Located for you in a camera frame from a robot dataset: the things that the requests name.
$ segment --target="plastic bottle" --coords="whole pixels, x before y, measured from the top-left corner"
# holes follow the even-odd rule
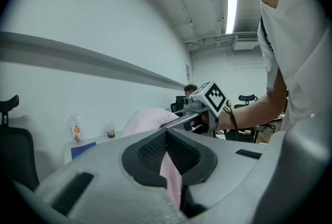
[[[74,143],[80,143],[83,140],[81,135],[81,127],[78,123],[78,117],[78,114],[71,115],[71,131]]]

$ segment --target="pink towel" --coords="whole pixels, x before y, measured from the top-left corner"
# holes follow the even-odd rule
[[[159,108],[141,111],[128,121],[123,130],[122,137],[158,129],[163,124],[169,123],[177,118],[178,116],[174,113]],[[166,178],[167,195],[174,203],[174,206],[179,209],[182,177],[167,152],[162,160],[160,175]]]

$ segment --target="small cup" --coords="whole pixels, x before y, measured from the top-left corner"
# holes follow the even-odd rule
[[[108,138],[114,138],[115,137],[115,124],[109,123],[106,125],[106,132]]]

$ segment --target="desk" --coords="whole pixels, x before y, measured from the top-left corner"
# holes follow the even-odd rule
[[[67,163],[72,161],[71,148],[85,146],[85,145],[91,144],[93,142],[95,142],[97,145],[100,145],[100,144],[103,144],[106,142],[111,142],[118,138],[121,138],[121,135],[122,135],[122,131],[118,131],[115,133],[115,138],[108,138],[107,136],[99,136],[99,137],[94,137],[94,138],[90,138],[90,139],[84,139],[80,144],[65,143],[65,145],[64,145],[64,164],[66,165]]]

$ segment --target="ceiling light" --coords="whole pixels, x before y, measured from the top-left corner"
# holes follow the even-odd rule
[[[233,33],[235,16],[237,14],[237,5],[238,5],[238,0],[228,0],[226,34]]]

